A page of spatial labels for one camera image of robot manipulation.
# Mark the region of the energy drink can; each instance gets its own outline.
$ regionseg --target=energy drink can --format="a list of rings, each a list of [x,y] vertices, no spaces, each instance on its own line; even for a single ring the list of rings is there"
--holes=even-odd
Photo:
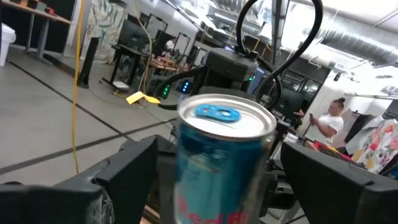
[[[187,98],[178,115],[176,223],[246,223],[243,207],[256,171],[265,169],[258,164],[274,116],[253,101],[220,94]]]

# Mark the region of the concrete floor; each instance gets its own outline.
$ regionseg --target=concrete floor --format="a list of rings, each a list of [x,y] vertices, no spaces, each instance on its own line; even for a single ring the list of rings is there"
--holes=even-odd
[[[74,176],[72,104],[68,100],[73,98],[73,78],[21,50],[10,49],[8,61],[0,68],[0,183],[54,185]],[[142,128],[177,117],[175,111],[156,105],[129,106],[125,99],[114,96],[109,85],[99,84],[102,77],[111,76],[112,69],[110,65],[94,64],[90,89],[78,89],[81,108],[76,109],[76,144],[86,145],[78,151],[81,171],[117,152],[127,138],[98,140],[128,131],[132,134],[127,136],[135,140],[154,134],[168,139],[170,123]],[[165,103],[181,99],[173,93]],[[276,223],[269,216],[263,220]],[[308,222],[303,219],[295,223]]]

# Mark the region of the can lid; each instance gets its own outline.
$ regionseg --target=can lid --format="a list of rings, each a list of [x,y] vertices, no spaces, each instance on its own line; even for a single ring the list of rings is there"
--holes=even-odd
[[[203,109],[226,112],[227,116],[217,118],[209,116],[208,113],[199,113]],[[178,114],[188,125],[204,134],[223,139],[261,138],[271,133],[276,127],[274,116],[263,106],[231,95],[192,96],[180,103]]]

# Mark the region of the ceiling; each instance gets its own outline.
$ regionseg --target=ceiling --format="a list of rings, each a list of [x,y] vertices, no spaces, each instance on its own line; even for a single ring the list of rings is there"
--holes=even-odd
[[[294,2],[312,5],[311,0]],[[324,10],[398,34],[398,0],[323,0]]]

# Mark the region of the colorful fabric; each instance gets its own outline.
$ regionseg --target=colorful fabric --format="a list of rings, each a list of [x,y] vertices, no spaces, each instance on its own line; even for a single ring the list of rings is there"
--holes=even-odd
[[[384,120],[358,144],[352,160],[379,173],[398,153],[398,122]]]
[[[85,57],[91,38],[99,37],[94,60],[111,63],[115,54],[112,45],[117,44],[126,18],[127,12],[121,6],[108,0],[93,0],[81,56]]]

